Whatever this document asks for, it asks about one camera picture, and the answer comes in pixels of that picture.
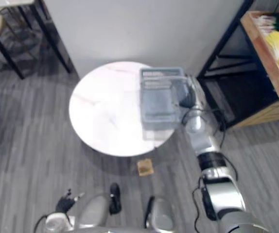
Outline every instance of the black object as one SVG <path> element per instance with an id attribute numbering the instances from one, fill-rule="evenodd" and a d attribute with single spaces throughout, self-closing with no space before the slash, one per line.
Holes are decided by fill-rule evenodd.
<path id="1" fill-rule="evenodd" d="M 201 193 L 202 193 L 202 202 L 203 202 L 203 206 L 204 206 L 204 209 L 206 211 L 207 217 L 211 221 L 216 221 L 217 217 L 216 217 L 216 214 L 214 212 L 213 205 L 212 205 L 212 202 L 211 202 L 211 198 L 209 198 L 209 193 L 208 193 L 207 189 L 205 187 L 202 188 Z"/>
<path id="2" fill-rule="evenodd" d="M 27 18 L 26 14 L 25 14 L 25 12 L 24 12 L 24 10 L 23 10 L 23 8 L 22 8 L 21 6 L 18 6 L 17 8 L 18 8 L 19 13 L 21 14 L 21 16 L 23 17 L 23 19 L 25 20 L 27 26 L 32 30 L 32 29 L 33 29 L 33 28 L 32 28 L 32 25 L 31 25 L 29 19 Z"/>
<path id="3" fill-rule="evenodd" d="M 197 158 L 201 171 L 207 168 L 226 166 L 224 156 L 220 152 L 206 152 L 198 155 Z"/>
<path id="4" fill-rule="evenodd" d="M 73 198 L 70 198 L 70 196 L 71 189 L 68 190 L 66 195 L 60 198 L 55 207 L 55 212 L 67 214 L 68 210 L 70 210 L 71 207 L 76 203 L 76 201 Z"/>
<path id="5" fill-rule="evenodd" d="M 144 228 L 147 229 L 149 227 L 149 215 L 151 214 L 151 210 L 153 209 L 155 201 L 155 196 L 151 196 L 149 198 L 148 204 L 147 204 L 147 209 L 144 215 Z"/>
<path id="6" fill-rule="evenodd" d="M 117 183 L 113 183 L 110 186 L 110 204 L 109 204 L 109 213 L 110 215 L 116 215 L 120 213 L 122 209 L 121 199 L 120 199 L 120 188 Z"/>
<path id="7" fill-rule="evenodd" d="M 50 36 L 50 33 L 48 32 L 48 29 L 46 28 L 46 25 L 44 24 L 44 22 L 42 21 L 38 11 L 36 10 L 35 5 L 30 5 L 29 8 L 30 8 L 31 12 L 33 13 L 35 19 L 37 20 L 43 34 L 45 35 L 46 39 L 48 40 L 48 43 L 51 45 L 53 51 L 55 52 L 57 58 L 60 60 L 60 62 L 62 63 L 62 65 L 65 68 L 65 70 L 67 71 L 67 73 L 70 73 L 70 69 L 66 65 L 66 62 L 64 61 L 64 58 L 62 57 L 60 51 L 58 50 L 54 40 Z"/>
<path id="8" fill-rule="evenodd" d="M 43 220 L 43 219 L 46 219 L 48 217 L 48 215 L 43 215 L 43 216 L 41 216 L 39 219 L 38 219 L 38 221 L 36 222 L 36 224 L 35 224 L 35 226 L 34 226 L 34 233 L 36 233 L 37 232 L 37 228 L 38 228 L 38 226 L 39 226 L 39 223 L 41 222 L 41 220 Z"/>
<path id="9" fill-rule="evenodd" d="M 199 212 L 199 206 L 198 206 L 198 204 L 197 204 L 197 202 L 196 202 L 195 193 L 196 193 L 197 190 L 200 189 L 201 180 L 202 180 L 202 178 L 201 178 L 201 176 L 200 176 L 199 179 L 198 179 L 197 187 L 192 191 L 192 201 L 193 201 L 194 206 L 196 207 L 196 212 L 197 212 L 196 218 L 195 218 L 195 220 L 194 220 L 194 222 L 193 222 L 193 227 L 194 227 L 194 230 L 195 230 L 197 233 L 200 233 L 199 230 L 198 230 L 198 228 L 197 228 L 197 222 L 198 222 L 198 220 L 199 220 L 199 218 L 200 218 L 200 212 Z"/>
<path id="10" fill-rule="evenodd" d="M 14 61 L 12 60 L 12 58 L 10 57 L 10 55 L 8 54 L 7 50 L 5 49 L 5 47 L 2 45 L 2 43 L 0 42 L 0 52 L 3 54 L 4 58 L 6 59 L 6 61 L 8 62 L 9 66 L 16 72 L 16 74 L 21 78 L 24 79 L 23 74 L 21 73 L 21 71 L 19 70 L 19 68 L 17 67 L 17 65 L 14 63 Z"/>

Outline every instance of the wooden crate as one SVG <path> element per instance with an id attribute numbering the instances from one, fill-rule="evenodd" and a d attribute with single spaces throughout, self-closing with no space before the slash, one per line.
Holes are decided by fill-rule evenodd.
<path id="1" fill-rule="evenodd" d="M 256 124 L 266 123 L 275 120 L 279 120 L 279 101 L 271 104 L 270 106 L 259 111 L 253 116 L 234 125 L 233 128 L 243 127 L 247 125 L 256 125 Z"/>
<path id="2" fill-rule="evenodd" d="M 263 34 L 260 32 L 257 25 L 254 23 L 254 18 L 261 15 L 266 15 L 267 12 L 248 11 L 242 18 L 241 24 L 251 40 L 261 62 L 264 66 L 268 77 L 279 96 L 279 66 L 275 57 L 265 41 Z"/>

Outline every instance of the gray wooden floor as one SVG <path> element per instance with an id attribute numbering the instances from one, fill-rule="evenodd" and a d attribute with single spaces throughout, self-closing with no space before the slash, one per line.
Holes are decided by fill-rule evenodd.
<path id="1" fill-rule="evenodd" d="M 84 145 L 68 116 L 78 77 L 64 71 L 35 31 L 38 39 L 27 41 L 38 60 L 16 58 L 28 77 L 22 81 L 0 68 L 0 233 L 32 232 L 68 188 L 86 192 L 70 212 L 78 214 L 88 198 L 106 192 L 112 182 L 121 186 L 123 210 L 108 225 L 141 227 L 149 197 L 164 194 L 175 206 L 177 232 L 193 232 L 191 191 L 200 171 L 182 129 L 157 150 L 133 158 L 110 157 Z M 238 169 L 249 210 L 279 232 L 279 122 L 230 130 L 223 149 Z M 153 160 L 153 175 L 138 176 L 136 163 L 143 158 Z M 198 226 L 202 233 L 217 232 L 202 207 Z"/>

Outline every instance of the black metal frame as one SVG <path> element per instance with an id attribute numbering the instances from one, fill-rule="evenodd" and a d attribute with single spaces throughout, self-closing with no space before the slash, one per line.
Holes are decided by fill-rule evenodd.
<path id="1" fill-rule="evenodd" d="M 234 19 L 232 20 L 231 24 L 227 28 L 225 34 L 223 35 L 222 39 L 218 42 L 215 49 L 213 50 L 213 53 L 207 60 L 207 62 L 204 64 L 202 70 L 200 71 L 198 78 L 205 75 L 206 71 L 210 68 L 214 60 L 216 59 L 217 54 L 219 54 L 224 46 L 226 45 L 229 38 L 232 36 L 236 28 L 238 27 L 240 23 L 240 19 L 242 16 L 248 11 L 248 9 L 253 4 L 253 0 L 244 0 L 243 4 L 241 5 L 239 11 L 235 15 Z"/>
<path id="2" fill-rule="evenodd" d="M 5 60 L 8 62 L 9 66 L 17 73 L 17 75 L 21 79 L 24 79 L 25 77 L 23 76 L 23 74 L 21 73 L 21 71 L 19 70 L 19 68 L 15 64 L 15 62 L 12 60 L 9 53 L 7 52 L 7 50 L 5 49 L 5 47 L 3 46 L 3 44 L 1 42 L 0 42 L 0 52 L 4 56 Z"/>
<path id="3" fill-rule="evenodd" d="M 253 47 L 252 42 L 248 38 L 245 30 L 243 29 L 243 27 L 240 23 L 242 16 L 249 9 L 249 7 L 252 5 L 252 3 L 253 3 L 253 0 L 245 0 L 243 2 L 242 6 L 240 7 L 235 18 L 233 19 L 233 21 L 231 22 L 227 31 L 223 35 L 222 39 L 219 41 L 219 43 L 215 47 L 213 53 L 211 54 L 211 56 L 209 57 L 209 59 L 207 60 L 205 65 L 203 66 L 202 70 L 199 72 L 197 79 L 200 82 L 204 92 L 206 93 L 207 101 L 208 101 L 209 105 L 211 106 L 211 108 L 218 108 L 219 106 L 207 86 L 207 81 L 216 81 L 217 83 L 219 83 L 224 79 L 230 78 L 229 80 L 232 82 L 232 79 L 236 79 L 236 78 L 240 78 L 240 77 L 242 77 L 242 78 L 255 77 L 256 79 L 259 79 L 263 83 L 264 88 L 266 88 L 266 90 L 270 90 L 270 91 L 266 91 L 265 96 L 262 96 L 259 100 L 257 100 L 258 102 L 257 102 L 257 104 L 255 104 L 253 111 L 245 111 L 245 112 L 243 111 L 240 114 L 238 114 L 237 116 L 235 116 L 235 118 L 233 120 L 230 120 L 230 121 L 226 120 L 225 129 L 222 127 L 223 122 L 224 122 L 224 119 L 222 119 L 223 116 L 220 115 L 218 112 L 214 113 L 216 119 L 221 123 L 221 130 L 226 130 L 226 129 L 234 126 L 235 124 L 256 114 L 260 110 L 268 107 L 269 105 L 271 105 L 274 102 L 279 100 L 276 92 L 274 91 L 274 88 L 273 88 L 271 82 L 268 79 L 267 73 L 262 65 L 262 62 L 260 61 L 260 59 Z M 251 55 L 231 55 L 231 54 L 223 55 L 223 54 L 220 54 L 222 49 L 225 47 L 227 41 L 231 38 L 231 36 L 233 35 L 234 31 L 238 28 L 238 26 L 240 26 L 243 29 L 245 40 L 247 42 Z M 210 68 L 216 58 L 241 59 L 243 61 L 235 63 L 235 64 L 227 65 L 227 66 Z M 242 71 L 242 72 L 215 74 L 215 75 L 207 74 L 207 72 L 210 72 L 210 71 L 217 71 L 217 70 L 219 71 L 219 70 L 228 69 L 231 67 L 244 66 L 244 65 L 247 65 L 250 63 L 254 63 L 256 65 L 257 69 Z M 234 103 L 235 97 L 230 97 L 231 99 L 229 99 L 229 97 L 227 98 L 227 95 L 225 93 L 223 93 L 223 94 L 225 95 L 225 98 L 228 101 L 228 103 L 230 103 L 230 102 L 232 102 L 232 104 Z"/>
<path id="4" fill-rule="evenodd" d="M 23 17 L 23 19 L 25 20 L 25 23 L 27 24 L 27 26 L 32 30 L 32 29 L 33 29 L 33 28 L 32 28 L 32 25 L 31 25 L 29 19 L 27 18 L 26 14 L 25 14 L 25 12 L 24 12 L 24 10 L 23 10 L 23 8 L 22 8 L 21 6 L 18 6 L 17 8 L 18 8 L 19 13 L 21 14 L 21 16 Z"/>

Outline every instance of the white wall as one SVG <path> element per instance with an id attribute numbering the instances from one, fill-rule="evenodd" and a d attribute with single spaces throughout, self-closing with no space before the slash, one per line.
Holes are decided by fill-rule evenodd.
<path id="1" fill-rule="evenodd" d="M 113 61 L 197 73 L 243 0 L 45 0 L 79 74 Z"/>

